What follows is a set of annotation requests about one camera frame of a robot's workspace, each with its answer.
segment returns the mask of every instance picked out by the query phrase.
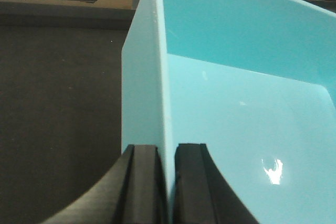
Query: dark carpet floor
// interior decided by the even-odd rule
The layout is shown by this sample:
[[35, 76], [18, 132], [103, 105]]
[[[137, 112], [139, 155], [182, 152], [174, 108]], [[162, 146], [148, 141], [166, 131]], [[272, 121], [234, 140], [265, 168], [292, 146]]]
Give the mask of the dark carpet floor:
[[0, 223], [37, 223], [120, 155], [126, 31], [0, 27]]

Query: light blue plastic bin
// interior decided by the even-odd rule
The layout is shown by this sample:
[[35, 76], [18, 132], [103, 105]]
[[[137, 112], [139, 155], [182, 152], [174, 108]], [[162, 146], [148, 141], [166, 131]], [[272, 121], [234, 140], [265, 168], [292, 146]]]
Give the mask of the light blue plastic bin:
[[336, 223], [336, 14], [301, 0], [141, 0], [122, 145], [206, 143], [262, 224]]

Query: plastic bin wall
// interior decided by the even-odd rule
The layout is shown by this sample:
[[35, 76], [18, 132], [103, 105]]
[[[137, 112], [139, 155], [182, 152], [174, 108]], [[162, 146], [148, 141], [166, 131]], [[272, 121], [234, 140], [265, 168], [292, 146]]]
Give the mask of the plastic bin wall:
[[141, 0], [122, 145], [206, 143], [260, 223], [336, 219], [336, 15], [301, 0]]

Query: gray floor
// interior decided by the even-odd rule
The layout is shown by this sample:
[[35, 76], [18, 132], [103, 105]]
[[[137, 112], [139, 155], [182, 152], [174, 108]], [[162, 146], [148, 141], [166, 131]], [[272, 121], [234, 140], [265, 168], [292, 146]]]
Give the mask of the gray floor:
[[126, 31], [0, 27], [0, 223], [37, 223], [120, 155]]

